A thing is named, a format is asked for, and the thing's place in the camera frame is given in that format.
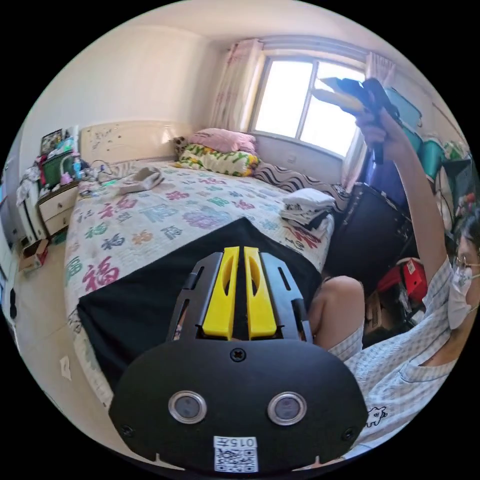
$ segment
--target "floor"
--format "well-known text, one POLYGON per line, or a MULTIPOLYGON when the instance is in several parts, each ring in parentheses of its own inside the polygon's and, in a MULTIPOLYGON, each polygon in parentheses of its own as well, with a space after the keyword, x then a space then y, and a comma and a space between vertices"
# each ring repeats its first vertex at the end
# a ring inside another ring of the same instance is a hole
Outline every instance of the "floor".
MULTIPOLYGON (((15 279, 14 325, 19 353, 39 387, 78 429, 100 444, 146 462, 123 443, 77 360, 66 324, 64 257, 65 243, 50 245, 44 265, 24 275, 17 272, 18 255, 14 252, 10 278, 15 279), (69 360, 71 379, 62 375, 64 357, 69 360)), ((9 305, 4 307, 8 312, 9 305)), ((156 464, 171 467, 159 460, 156 464)))

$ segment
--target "framed picture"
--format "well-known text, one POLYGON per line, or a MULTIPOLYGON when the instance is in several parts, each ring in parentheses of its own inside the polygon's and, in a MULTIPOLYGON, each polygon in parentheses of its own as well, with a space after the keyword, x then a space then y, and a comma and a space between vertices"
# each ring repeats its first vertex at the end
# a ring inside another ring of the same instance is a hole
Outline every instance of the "framed picture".
POLYGON ((53 131, 41 139, 40 155, 48 155, 62 140, 62 129, 53 131))

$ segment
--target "quilt with chinese characters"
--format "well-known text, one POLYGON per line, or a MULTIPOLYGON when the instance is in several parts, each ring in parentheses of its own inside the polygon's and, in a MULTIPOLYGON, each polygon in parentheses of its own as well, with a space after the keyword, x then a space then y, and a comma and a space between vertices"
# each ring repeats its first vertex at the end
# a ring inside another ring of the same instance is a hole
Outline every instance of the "quilt with chinese characters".
POLYGON ((180 247, 246 217, 264 235, 300 253, 318 271, 334 230, 331 215, 316 238, 282 220, 283 190, 261 180, 202 170, 160 167, 152 190, 119 194, 118 183, 79 186, 65 253, 65 303, 76 354, 97 397, 113 397, 77 314, 79 298, 131 274, 180 247))

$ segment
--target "raised arm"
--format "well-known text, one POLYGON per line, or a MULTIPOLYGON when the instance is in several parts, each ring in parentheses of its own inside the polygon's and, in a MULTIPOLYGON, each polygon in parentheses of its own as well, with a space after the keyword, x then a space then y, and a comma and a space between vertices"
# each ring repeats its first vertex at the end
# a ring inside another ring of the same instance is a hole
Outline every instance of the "raised arm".
POLYGON ((410 209, 413 232, 428 284, 447 257, 445 232, 435 197, 424 169, 403 129, 385 111, 380 113, 382 128, 372 126, 373 116, 357 118, 368 146, 383 143, 383 157, 395 163, 410 209))

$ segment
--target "person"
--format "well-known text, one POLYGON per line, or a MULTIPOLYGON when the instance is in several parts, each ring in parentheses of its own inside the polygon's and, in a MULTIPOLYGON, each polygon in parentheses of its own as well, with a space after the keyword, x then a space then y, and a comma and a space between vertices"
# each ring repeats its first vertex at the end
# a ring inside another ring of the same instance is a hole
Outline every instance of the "person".
MULTIPOLYGON (((320 287, 308 312, 314 342, 339 357, 355 376, 368 409, 350 451, 334 462, 384 443, 422 410, 452 371, 472 329, 480 302, 480 208, 463 224, 450 264, 444 225, 420 160, 402 128, 383 109, 381 127, 366 112, 357 125, 366 144, 383 144, 406 193, 428 290, 423 320, 406 333, 362 349, 362 286, 348 277, 320 287)), ((321 467, 319 460, 306 468, 321 467)))

